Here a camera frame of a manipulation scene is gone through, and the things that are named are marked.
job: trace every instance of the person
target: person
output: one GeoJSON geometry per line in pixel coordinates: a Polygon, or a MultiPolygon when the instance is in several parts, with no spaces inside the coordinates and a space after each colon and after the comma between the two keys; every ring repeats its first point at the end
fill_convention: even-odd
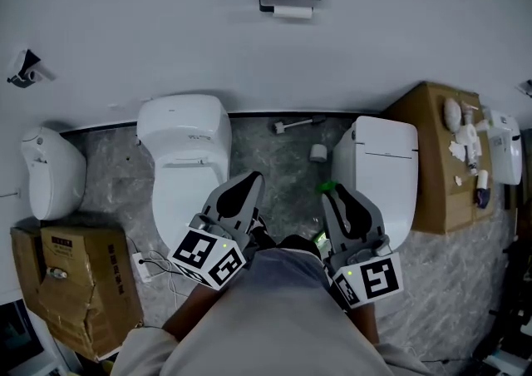
{"type": "Polygon", "coordinates": [[[249,268],[222,291],[198,284],[162,329],[133,329],[111,376],[430,374],[379,342],[372,304],[342,310],[312,241],[253,232],[249,268]]]}

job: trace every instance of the marble floor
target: marble floor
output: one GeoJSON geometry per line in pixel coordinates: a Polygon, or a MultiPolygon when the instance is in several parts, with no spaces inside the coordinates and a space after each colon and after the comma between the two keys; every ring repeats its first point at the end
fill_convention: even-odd
{"type": "MultiPolygon", "coordinates": [[[[279,136],[271,129],[278,120],[231,120],[230,174],[254,169],[265,175],[261,215],[275,240],[291,234],[310,239],[322,229],[315,188],[330,176],[329,162],[308,161],[310,146],[322,143],[331,150],[352,120],[328,118],[279,136]]],[[[135,127],[70,133],[66,139],[87,158],[86,194],[79,211],[59,223],[120,226],[133,240],[128,241],[131,253],[138,248],[166,255],[151,211],[153,161],[137,145],[135,127]]],[[[497,307],[505,272],[501,251],[514,229],[513,215],[503,208],[502,186],[493,192],[496,206],[489,220],[451,235],[412,231],[399,249],[405,291],[377,303],[382,339],[408,349],[435,374],[458,374],[490,330],[488,311],[497,307]]],[[[175,301],[182,304],[195,285],[174,275],[175,298],[166,275],[143,284],[134,272],[146,325],[161,326],[174,312],[175,301]]]]}

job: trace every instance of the smart toilet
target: smart toilet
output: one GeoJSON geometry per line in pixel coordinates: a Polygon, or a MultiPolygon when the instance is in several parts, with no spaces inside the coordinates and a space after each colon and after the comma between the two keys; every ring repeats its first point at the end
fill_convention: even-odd
{"type": "Polygon", "coordinates": [[[332,153],[332,180],[360,191],[381,211],[390,247],[407,238],[417,195],[417,130],[360,116],[332,153]]]}
{"type": "Polygon", "coordinates": [[[46,127],[24,135],[21,152],[30,172],[29,198],[35,217],[56,220],[76,210],[85,192],[85,157],[46,127]]]}
{"type": "Polygon", "coordinates": [[[137,136],[155,163],[152,208],[169,248],[214,188],[229,176],[231,125],[214,96],[175,95],[148,101],[137,136]]]}

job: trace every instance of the brown cardboard box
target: brown cardboard box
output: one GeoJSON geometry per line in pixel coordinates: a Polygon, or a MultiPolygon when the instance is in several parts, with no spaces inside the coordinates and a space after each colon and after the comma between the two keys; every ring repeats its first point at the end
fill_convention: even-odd
{"type": "MultiPolygon", "coordinates": [[[[383,113],[386,119],[410,123],[417,128],[419,180],[413,230],[445,234],[493,213],[493,200],[485,210],[475,206],[476,178],[468,174],[467,164],[449,151],[454,136],[443,121],[443,105],[449,97],[477,107],[479,110],[473,112],[475,123],[483,119],[477,94],[429,82],[415,87],[383,113]],[[462,186],[456,184],[455,176],[462,179],[462,186]]],[[[479,169],[491,175],[488,138],[485,132],[479,137],[482,147],[479,169]]],[[[488,186],[493,189],[491,176],[488,186]]]]}
{"type": "Polygon", "coordinates": [[[30,232],[23,228],[11,228],[11,246],[26,307],[43,318],[45,313],[38,293],[47,266],[42,254],[41,233],[39,230],[30,232]]]}
{"type": "Polygon", "coordinates": [[[126,238],[117,230],[42,229],[44,260],[67,272],[47,275],[38,299],[52,336],[88,359],[118,348],[142,321],[126,238]]]}

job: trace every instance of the paper scrap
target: paper scrap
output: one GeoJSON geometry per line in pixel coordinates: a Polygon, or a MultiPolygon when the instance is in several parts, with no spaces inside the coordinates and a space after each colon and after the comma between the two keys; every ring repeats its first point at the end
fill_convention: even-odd
{"type": "Polygon", "coordinates": [[[463,145],[457,144],[456,142],[451,141],[451,145],[449,146],[449,151],[459,161],[466,161],[466,148],[463,145]]]}

